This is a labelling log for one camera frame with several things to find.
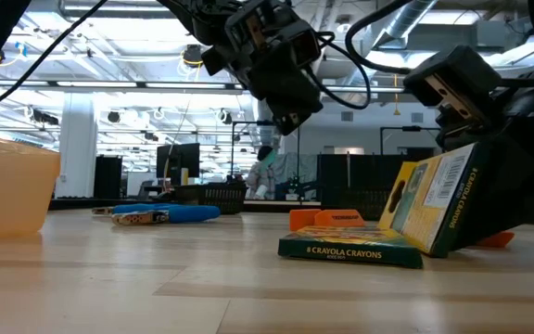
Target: basket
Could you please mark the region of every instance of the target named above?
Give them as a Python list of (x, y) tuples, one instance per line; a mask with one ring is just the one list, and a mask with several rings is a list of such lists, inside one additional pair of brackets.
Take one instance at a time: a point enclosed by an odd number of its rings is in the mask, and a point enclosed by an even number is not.
[(321, 205), (326, 209), (354, 209), (367, 221), (378, 221), (385, 211), (390, 189), (326, 188)]
[(222, 214), (237, 214), (244, 207), (247, 187), (226, 184), (176, 186), (174, 191), (178, 203), (212, 205), (220, 208)]

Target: wall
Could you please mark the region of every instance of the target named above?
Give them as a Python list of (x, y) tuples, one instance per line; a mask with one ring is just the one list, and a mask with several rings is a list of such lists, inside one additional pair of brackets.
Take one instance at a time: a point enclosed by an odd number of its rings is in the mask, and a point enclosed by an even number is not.
[[(404, 133), (400, 130), (384, 132), (385, 154), (398, 154), (398, 148), (437, 148), (436, 131)], [(304, 127), (300, 130), (300, 153), (324, 153), (325, 146), (364, 148), (364, 154), (380, 154), (379, 128), (349, 129)], [(282, 140), (282, 151), (297, 151), (297, 132)]]

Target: wooden tabletop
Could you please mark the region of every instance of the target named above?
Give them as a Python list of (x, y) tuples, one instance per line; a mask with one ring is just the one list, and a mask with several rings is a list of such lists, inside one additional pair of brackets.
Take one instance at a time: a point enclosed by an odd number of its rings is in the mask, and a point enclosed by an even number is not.
[(0, 240), (0, 333), (534, 333), (534, 226), (425, 269), (277, 256), (287, 216), (117, 227), (53, 212)]

